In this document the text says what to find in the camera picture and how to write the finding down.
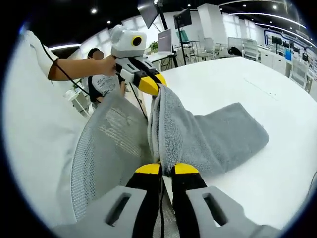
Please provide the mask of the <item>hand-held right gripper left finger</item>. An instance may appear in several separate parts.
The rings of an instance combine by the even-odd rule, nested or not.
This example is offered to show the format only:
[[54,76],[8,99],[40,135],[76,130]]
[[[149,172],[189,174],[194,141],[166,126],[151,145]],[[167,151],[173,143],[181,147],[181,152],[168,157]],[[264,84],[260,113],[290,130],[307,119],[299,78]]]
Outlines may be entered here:
[[92,202],[77,223],[53,229],[59,238],[151,238],[159,210],[161,165],[139,167],[126,186]]

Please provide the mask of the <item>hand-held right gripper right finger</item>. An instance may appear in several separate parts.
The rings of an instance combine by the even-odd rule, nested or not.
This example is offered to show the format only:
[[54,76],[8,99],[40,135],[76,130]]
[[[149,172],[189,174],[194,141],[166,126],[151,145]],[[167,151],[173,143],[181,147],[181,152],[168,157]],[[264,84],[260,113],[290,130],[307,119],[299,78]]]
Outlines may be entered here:
[[243,207],[214,186],[207,186],[192,165],[177,163],[171,171],[172,206],[182,238],[276,238],[280,230],[258,225]]

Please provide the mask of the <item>person's left hand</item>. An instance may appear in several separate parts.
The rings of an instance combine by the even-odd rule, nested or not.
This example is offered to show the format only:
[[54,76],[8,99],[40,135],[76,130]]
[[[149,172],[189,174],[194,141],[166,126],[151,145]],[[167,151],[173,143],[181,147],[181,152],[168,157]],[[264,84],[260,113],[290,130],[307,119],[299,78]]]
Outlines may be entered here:
[[105,76],[114,76],[116,74],[116,57],[109,55],[99,60],[100,73]]

